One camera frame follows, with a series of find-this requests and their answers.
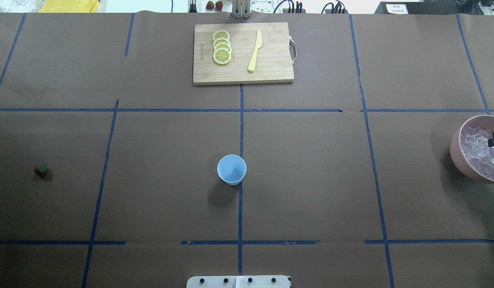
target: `white label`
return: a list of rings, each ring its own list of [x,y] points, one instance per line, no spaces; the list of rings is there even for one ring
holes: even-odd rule
[[[390,14],[408,14],[405,4],[386,4],[386,7]]]

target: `plastic cup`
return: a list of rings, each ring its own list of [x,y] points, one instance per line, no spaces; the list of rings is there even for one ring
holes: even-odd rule
[[[227,184],[234,186],[240,184],[247,172],[247,164],[238,155],[224,156],[216,166],[218,176]]]

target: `wooden cutting board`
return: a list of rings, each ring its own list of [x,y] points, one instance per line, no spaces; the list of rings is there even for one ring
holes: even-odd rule
[[[213,33],[226,30],[231,35],[232,58],[220,66],[213,61]],[[247,71],[254,51],[257,31],[263,34],[256,70]],[[195,26],[194,84],[250,84],[293,82],[293,64],[289,54],[287,22],[202,24]]]

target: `yellow knife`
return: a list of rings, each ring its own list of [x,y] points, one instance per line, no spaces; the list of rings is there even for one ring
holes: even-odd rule
[[[247,70],[249,72],[254,72],[256,69],[256,60],[258,59],[258,50],[263,45],[263,35],[261,30],[258,30],[258,36],[256,37],[256,44],[254,44],[254,52],[252,52],[252,57],[250,57],[250,62],[248,63]]]

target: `yellow towel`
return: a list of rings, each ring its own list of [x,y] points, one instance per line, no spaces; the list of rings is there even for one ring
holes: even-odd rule
[[[95,13],[98,0],[46,0],[41,13]]]

